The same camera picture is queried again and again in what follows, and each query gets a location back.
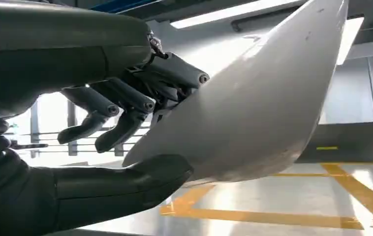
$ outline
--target robotic finger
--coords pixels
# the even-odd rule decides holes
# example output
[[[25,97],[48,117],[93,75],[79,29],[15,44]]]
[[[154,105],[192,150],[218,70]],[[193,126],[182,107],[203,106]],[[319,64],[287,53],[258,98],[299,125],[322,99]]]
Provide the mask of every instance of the robotic finger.
[[[155,105],[150,98],[118,78],[92,84],[91,87],[124,109],[116,126],[95,141],[99,153],[127,141],[154,110]]]
[[[116,104],[96,92],[92,88],[65,88],[61,91],[75,105],[88,112],[81,125],[69,127],[58,135],[60,144],[85,138],[100,130],[111,117],[118,115]]]

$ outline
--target ceiling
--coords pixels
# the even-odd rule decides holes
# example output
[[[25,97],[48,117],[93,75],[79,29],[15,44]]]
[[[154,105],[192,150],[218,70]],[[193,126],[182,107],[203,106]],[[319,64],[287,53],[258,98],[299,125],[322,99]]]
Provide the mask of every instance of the ceiling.
[[[147,21],[174,21],[251,1],[253,0],[163,0],[125,14]],[[350,0],[348,15],[365,16],[355,43],[373,42],[373,0]]]

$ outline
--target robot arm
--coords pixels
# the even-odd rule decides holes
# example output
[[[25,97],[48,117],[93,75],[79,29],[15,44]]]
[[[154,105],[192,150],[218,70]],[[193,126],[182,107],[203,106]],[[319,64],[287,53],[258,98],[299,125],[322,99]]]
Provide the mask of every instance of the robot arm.
[[[134,18],[0,1],[0,235],[43,235],[130,215],[155,207],[190,177],[191,166],[177,155],[157,155],[119,170],[29,167],[3,136],[5,119],[27,110],[43,93],[62,91],[89,116],[62,132],[61,142],[95,132],[116,115],[117,106],[124,109],[122,118],[98,139],[97,148],[123,142],[155,109],[128,79],[135,77],[131,69],[150,65],[152,48],[149,28]]]

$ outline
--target yellow floor line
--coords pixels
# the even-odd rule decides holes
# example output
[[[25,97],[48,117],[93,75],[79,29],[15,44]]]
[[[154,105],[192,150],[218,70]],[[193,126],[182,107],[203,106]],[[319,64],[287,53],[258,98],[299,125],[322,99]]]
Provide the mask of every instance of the yellow floor line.
[[[315,174],[315,173],[279,173],[272,175],[273,177],[333,177],[341,175],[332,175],[332,174]]]
[[[190,209],[172,213],[166,212],[165,215],[195,219],[230,220],[265,224],[363,230],[363,227],[359,223],[359,221],[351,217],[245,212],[213,209]]]
[[[373,190],[337,165],[322,164],[322,167],[332,175],[346,175],[334,176],[334,179],[373,214]]]
[[[340,166],[340,165],[373,165],[373,162],[325,162],[325,163],[320,163],[322,165],[335,165],[335,166]]]

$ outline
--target robotic hand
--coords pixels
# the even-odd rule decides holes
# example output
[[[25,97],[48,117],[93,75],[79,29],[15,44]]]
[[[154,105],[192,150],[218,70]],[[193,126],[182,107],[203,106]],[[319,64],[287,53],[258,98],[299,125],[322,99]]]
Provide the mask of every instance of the robotic hand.
[[[90,88],[65,88],[62,94],[88,112],[81,125],[63,130],[61,144],[85,138],[102,128],[103,124],[124,112],[117,125],[95,141],[99,153],[109,151],[130,138],[153,113],[154,121],[187,98],[194,89],[208,81],[203,71],[186,63],[173,53],[164,53],[160,42],[149,34],[154,53],[149,61],[124,70],[119,78],[90,84]]]
[[[119,170],[29,167],[2,135],[5,119],[26,111],[41,94],[61,91],[89,112],[80,126],[59,135],[61,143],[92,134],[117,106],[122,117],[96,147],[102,152],[124,142],[147,114],[181,102],[208,79],[164,54],[157,42],[134,18],[0,0],[0,235],[43,235],[140,212],[190,177],[192,167],[177,155]]]

